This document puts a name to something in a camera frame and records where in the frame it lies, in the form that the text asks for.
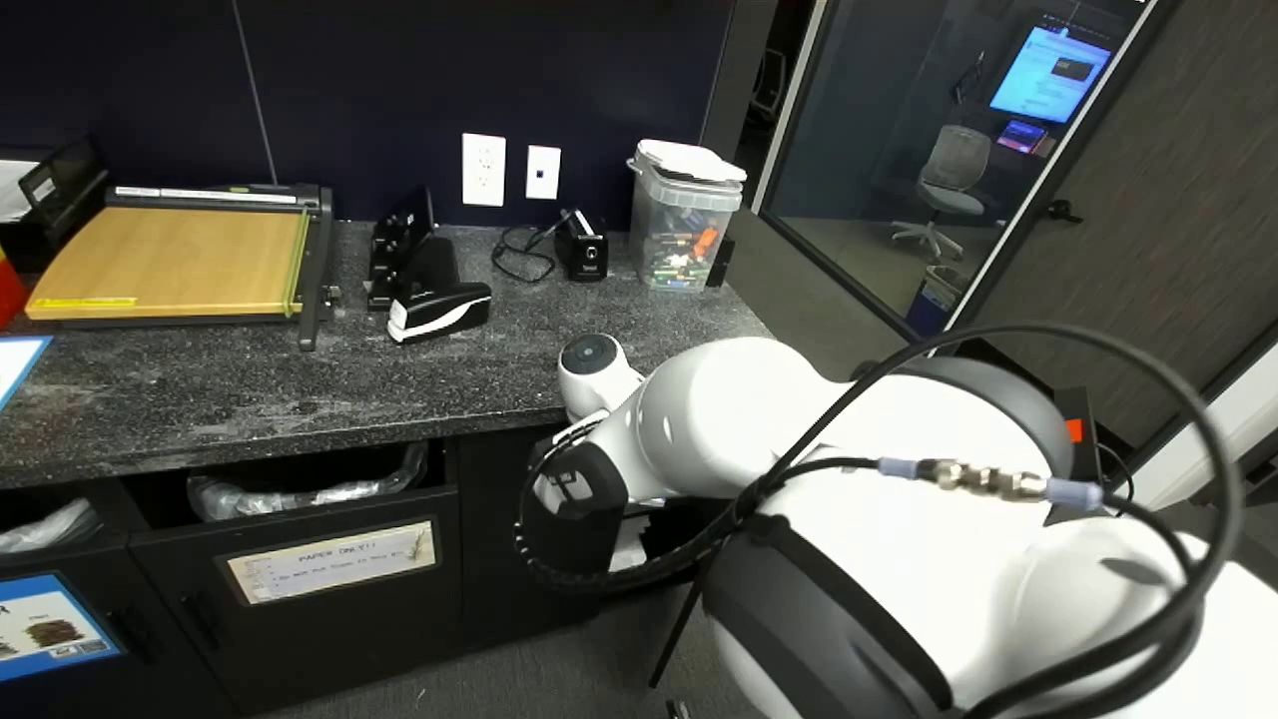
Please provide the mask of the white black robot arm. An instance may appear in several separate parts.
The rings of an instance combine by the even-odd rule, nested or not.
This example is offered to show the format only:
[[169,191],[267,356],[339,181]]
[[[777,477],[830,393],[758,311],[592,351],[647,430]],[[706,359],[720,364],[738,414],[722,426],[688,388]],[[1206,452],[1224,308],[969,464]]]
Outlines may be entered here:
[[769,337],[652,373],[576,337],[560,393],[531,509],[716,516],[631,566],[571,570],[535,542],[521,565],[597,594],[689,570],[761,719],[1278,719],[1278,592],[1232,561],[1232,468],[1191,534],[1082,477],[1049,397],[961,356],[833,384]]

